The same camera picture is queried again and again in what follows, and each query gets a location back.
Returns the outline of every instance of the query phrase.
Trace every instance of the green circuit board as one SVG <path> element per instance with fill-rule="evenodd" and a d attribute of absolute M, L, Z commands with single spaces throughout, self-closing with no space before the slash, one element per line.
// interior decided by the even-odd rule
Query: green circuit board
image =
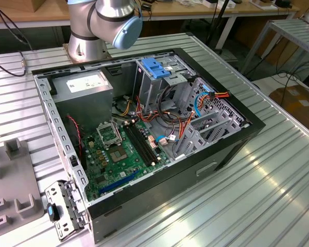
<path fill-rule="evenodd" d="M 150 135 L 143 122 L 139 121 L 135 126 L 142 131 L 142 133 Z M 159 154 L 153 151 L 157 158 L 159 158 L 158 162 L 154 166 L 146 166 L 128 138 L 124 128 L 121 126 L 118 126 L 117 128 L 121 135 L 122 143 L 120 146 L 111 145 L 108 150 L 104 148 L 97 132 L 87 135 L 82 139 L 86 147 L 87 169 L 85 170 L 85 173 L 89 183 L 85 188 L 85 192 L 88 201 L 103 196 L 106 192 L 100 193 L 100 190 L 108 188 L 107 186 L 110 186 L 115 182 L 121 184 L 107 192 L 115 190 L 131 181 L 129 180 L 128 182 L 122 183 L 124 179 L 132 177 L 132 180 L 136 180 L 169 163 L 166 154 L 160 149 L 161 152 Z M 106 136 L 114 138 L 115 135 L 112 135 L 109 132 L 110 130 L 108 130 Z"/>

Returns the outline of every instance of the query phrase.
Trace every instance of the ram slot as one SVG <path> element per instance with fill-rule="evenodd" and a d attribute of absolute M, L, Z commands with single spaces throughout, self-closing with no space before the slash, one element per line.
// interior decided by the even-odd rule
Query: ram slot
<path fill-rule="evenodd" d="M 147 167 L 151 166 L 153 162 L 158 162 L 157 157 L 135 126 L 126 126 L 124 130 Z"/>

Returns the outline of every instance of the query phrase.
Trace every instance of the gray plastic holder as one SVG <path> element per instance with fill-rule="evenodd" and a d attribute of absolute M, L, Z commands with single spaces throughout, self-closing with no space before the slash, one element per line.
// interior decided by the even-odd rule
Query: gray plastic holder
<path fill-rule="evenodd" d="M 44 209 L 27 143 L 0 147 L 0 235 L 38 219 Z"/>

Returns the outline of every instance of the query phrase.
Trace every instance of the cardboard box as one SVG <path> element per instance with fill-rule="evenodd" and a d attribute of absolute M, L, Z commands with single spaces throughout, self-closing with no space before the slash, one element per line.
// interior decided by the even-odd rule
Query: cardboard box
<path fill-rule="evenodd" d="M 0 0 L 0 7 L 36 12 L 46 0 Z"/>
<path fill-rule="evenodd" d="M 273 91 L 269 97 L 280 104 L 284 88 Z M 309 91 L 300 85 L 286 88 L 282 107 L 309 129 Z"/>

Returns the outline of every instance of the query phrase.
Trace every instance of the aluminum extrusion table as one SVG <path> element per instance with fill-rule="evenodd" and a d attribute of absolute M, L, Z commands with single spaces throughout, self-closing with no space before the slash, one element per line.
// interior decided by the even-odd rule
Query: aluminum extrusion table
<path fill-rule="evenodd" d="M 109 52 L 118 57 L 172 47 L 183 48 L 266 127 L 228 166 L 100 246 L 309 246 L 309 131 L 193 36 L 141 38 L 129 50 L 109 46 Z M 24 54 L 29 69 L 70 64 L 63 48 Z M 0 55 L 0 64 L 22 71 L 18 53 Z M 45 206 L 44 189 L 66 174 L 30 72 L 14 78 L 0 70 L 0 145 L 14 137 L 27 140 Z M 87 229 L 60 243 L 47 214 L 0 236 L 0 246 L 15 245 L 93 246 Z"/>
<path fill-rule="evenodd" d="M 251 59 L 255 55 L 256 51 L 258 50 L 259 46 L 265 39 L 266 35 L 268 34 L 269 30 L 275 31 L 277 34 L 272 39 L 271 43 L 268 45 L 268 48 L 263 53 L 262 57 L 266 56 L 271 49 L 274 47 L 275 43 L 278 41 L 280 36 L 287 38 L 288 40 L 292 41 L 300 48 L 304 49 L 305 52 L 309 52 L 309 24 L 300 19 L 293 19 L 293 20 L 279 20 L 279 21 L 268 21 L 267 24 L 262 29 L 260 35 L 258 36 L 257 40 L 255 41 L 253 47 L 247 54 L 245 58 L 241 73 L 243 74 L 247 69 Z M 301 53 L 299 59 L 297 61 L 301 61 L 301 58 L 304 56 L 304 52 Z"/>

